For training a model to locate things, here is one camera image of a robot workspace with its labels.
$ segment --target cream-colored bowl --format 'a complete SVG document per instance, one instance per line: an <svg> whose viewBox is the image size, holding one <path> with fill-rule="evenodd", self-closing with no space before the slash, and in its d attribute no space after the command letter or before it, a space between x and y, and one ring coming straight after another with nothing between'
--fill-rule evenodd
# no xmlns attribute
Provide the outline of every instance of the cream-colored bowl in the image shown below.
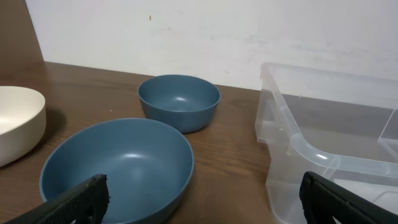
<svg viewBox="0 0 398 224"><path fill-rule="evenodd" d="M44 96L30 88L0 86L0 166L29 152L44 130Z"/></svg>

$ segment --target table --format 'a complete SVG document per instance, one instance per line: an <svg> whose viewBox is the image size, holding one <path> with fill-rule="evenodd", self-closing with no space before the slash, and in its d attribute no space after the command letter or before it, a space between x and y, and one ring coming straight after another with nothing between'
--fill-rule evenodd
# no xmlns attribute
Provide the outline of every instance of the table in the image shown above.
<svg viewBox="0 0 398 224"><path fill-rule="evenodd" d="M0 85L24 86L46 98L47 129L41 142L0 168L0 223L42 203L41 168L73 133L118 118L143 118L137 87L150 76L40 62L0 76ZM218 86L213 122L186 134L195 155L191 184L167 223L273 223L264 184L271 157L257 143L259 91Z"/></svg>

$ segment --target white wall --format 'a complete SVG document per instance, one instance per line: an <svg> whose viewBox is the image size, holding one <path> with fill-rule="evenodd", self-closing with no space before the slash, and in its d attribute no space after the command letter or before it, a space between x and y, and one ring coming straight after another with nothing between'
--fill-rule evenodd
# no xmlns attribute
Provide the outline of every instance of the white wall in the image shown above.
<svg viewBox="0 0 398 224"><path fill-rule="evenodd" d="M27 0L44 60L260 89L262 62L398 79L396 0Z"/></svg>

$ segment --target small blue bowl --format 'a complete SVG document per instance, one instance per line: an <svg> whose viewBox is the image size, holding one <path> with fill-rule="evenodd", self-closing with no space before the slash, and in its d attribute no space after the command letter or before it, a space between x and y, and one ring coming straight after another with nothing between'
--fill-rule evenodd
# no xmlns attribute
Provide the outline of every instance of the small blue bowl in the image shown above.
<svg viewBox="0 0 398 224"><path fill-rule="evenodd" d="M187 75L161 75L138 88L149 119L169 124L181 133L204 128L215 113L221 94L208 81Z"/></svg>
<svg viewBox="0 0 398 224"><path fill-rule="evenodd" d="M173 127L128 118L86 128L59 145L40 175L44 201L95 174L108 176L103 223L162 223L178 205L193 172L193 152Z"/></svg>

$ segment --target transparent storage box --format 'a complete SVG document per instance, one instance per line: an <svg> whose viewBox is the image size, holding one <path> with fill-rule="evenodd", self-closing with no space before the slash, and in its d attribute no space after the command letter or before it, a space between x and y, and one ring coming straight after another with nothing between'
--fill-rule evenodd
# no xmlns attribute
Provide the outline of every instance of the transparent storage box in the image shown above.
<svg viewBox="0 0 398 224"><path fill-rule="evenodd" d="M299 188L314 171L398 214L398 81L266 63L256 118L279 223L307 223Z"/></svg>

